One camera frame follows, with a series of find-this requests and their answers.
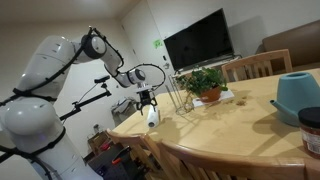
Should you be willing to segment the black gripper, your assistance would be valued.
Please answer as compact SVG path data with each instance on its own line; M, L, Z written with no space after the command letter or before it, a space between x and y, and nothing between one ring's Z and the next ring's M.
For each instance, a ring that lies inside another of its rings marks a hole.
M143 116L143 104L150 104L153 107L156 107L158 105L155 98L152 99L150 92L148 90L139 92L140 102L136 103L136 109L140 112L140 114Z

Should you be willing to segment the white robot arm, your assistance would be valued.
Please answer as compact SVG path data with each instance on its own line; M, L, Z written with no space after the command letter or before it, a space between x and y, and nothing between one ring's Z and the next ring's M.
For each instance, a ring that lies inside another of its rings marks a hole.
M82 103L60 116L56 102L73 64L101 60L109 78L123 88L137 87L138 109L157 106L139 66L122 72L123 57L97 29L91 27L78 40L51 35L32 55L13 95L0 104L1 129L14 144L1 148L3 161L17 155L26 159L43 180L103 180L87 165L68 137L63 121L81 111Z

